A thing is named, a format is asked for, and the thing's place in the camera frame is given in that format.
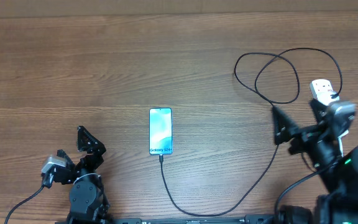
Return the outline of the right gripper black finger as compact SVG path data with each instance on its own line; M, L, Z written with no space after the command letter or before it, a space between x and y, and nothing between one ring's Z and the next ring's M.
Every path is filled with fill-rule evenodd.
M314 118L318 124L326 124L326 110L328 108L327 105L324 105L320 101L316 99L312 99L310 102L310 107L313 111Z
M275 145L288 142L300 133L300 127L279 107L272 107L272 118Z

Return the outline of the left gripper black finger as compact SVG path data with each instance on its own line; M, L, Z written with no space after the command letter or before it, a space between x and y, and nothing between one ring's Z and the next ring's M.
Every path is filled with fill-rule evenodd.
M84 126L77 127L77 149L87 154L103 155L106 152L104 144L95 138Z
M70 157L67 155L67 153L63 149L59 149L57 151L57 156L61 157L65 160L65 162L66 162L65 166L67 169L73 170L75 168L73 161L70 159Z

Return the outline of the Galaxy smartphone blue screen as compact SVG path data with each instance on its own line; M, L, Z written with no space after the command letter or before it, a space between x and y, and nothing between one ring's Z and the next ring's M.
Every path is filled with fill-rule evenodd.
M149 110L149 154L169 155L173 153L173 124L171 108Z

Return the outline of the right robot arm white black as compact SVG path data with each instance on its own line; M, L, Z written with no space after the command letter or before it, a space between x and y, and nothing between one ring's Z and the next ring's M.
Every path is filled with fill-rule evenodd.
M358 146L344 154L339 138L351 126L356 106L350 101L324 105L310 101L316 124L299 127L284 111L272 108L274 142L289 142L291 155L307 154L315 171L291 184L275 202L273 223L358 223ZM281 199L306 180L319 176L327 189L314 210L281 205Z

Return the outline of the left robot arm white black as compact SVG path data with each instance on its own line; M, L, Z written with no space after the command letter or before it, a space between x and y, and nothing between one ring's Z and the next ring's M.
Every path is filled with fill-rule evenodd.
M59 149L48 156L41 169L42 183L30 197L15 205L7 214L5 224L21 205L36 197L44 188L61 183L72 185L69 192L70 211L64 223L112 223L108 214L109 200L104 191L101 176L96 169L104 162L105 145L95 138L84 126L77 127L77 149L85 152L77 164L68 154Z

